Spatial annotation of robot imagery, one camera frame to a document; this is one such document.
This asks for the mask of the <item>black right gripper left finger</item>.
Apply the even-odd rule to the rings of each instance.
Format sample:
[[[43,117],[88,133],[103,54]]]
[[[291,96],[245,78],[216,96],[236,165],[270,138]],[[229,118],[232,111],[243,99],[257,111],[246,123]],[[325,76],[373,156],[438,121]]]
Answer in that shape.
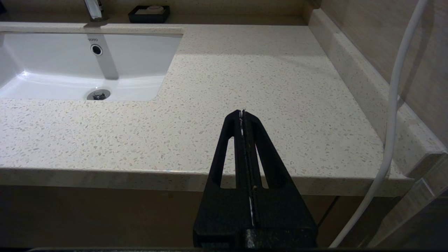
[[[201,248],[240,246],[242,231],[252,227],[250,178],[242,136],[242,112],[226,116],[193,226],[193,243]],[[234,138],[236,187],[221,187],[228,141]]]

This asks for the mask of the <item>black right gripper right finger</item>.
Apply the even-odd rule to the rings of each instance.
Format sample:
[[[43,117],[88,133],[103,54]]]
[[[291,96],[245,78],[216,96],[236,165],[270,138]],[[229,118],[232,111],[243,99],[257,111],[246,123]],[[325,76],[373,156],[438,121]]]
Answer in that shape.
[[[317,225],[261,121],[243,111],[242,125],[253,204],[253,224],[244,232],[244,246],[316,247]]]

